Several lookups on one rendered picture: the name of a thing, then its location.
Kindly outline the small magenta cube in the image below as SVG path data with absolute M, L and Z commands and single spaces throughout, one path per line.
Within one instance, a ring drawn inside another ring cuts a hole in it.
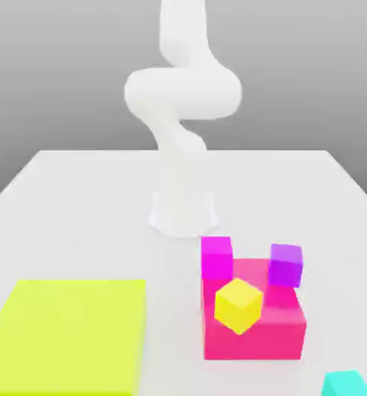
M 203 279 L 233 277 L 233 247 L 230 237 L 201 237 L 201 273 Z

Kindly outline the small yellow cube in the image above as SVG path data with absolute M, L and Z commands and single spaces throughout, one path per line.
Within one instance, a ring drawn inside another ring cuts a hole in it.
M 214 318 L 237 335 L 243 335 L 261 317 L 263 293 L 234 278 L 215 294 Z

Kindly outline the small purple cube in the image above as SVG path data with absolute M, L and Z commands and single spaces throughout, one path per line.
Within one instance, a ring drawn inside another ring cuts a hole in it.
M 298 288 L 303 271 L 303 252 L 300 246 L 292 244 L 272 244 L 268 268 L 268 282 Z

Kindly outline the small cyan cube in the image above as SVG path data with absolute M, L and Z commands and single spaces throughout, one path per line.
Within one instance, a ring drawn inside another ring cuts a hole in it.
M 367 383 L 357 370 L 326 373 L 321 396 L 367 396 Z

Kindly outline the large pink box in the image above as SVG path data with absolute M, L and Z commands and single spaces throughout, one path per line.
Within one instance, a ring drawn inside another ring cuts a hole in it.
M 293 288 L 268 284 L 266 258 L 236 258 L 233 275 L 263 292 L 260 319 L 237 335 L 214 319 L 223 284 L 202 281 L 202 338 L 207 360 L 299 360 L 307 322 Z

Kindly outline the large yellow-green box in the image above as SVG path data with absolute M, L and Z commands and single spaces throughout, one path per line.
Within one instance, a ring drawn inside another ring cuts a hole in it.
M 138 396 L 143 279 L 20 280 L 0 311 L 0 396 Z

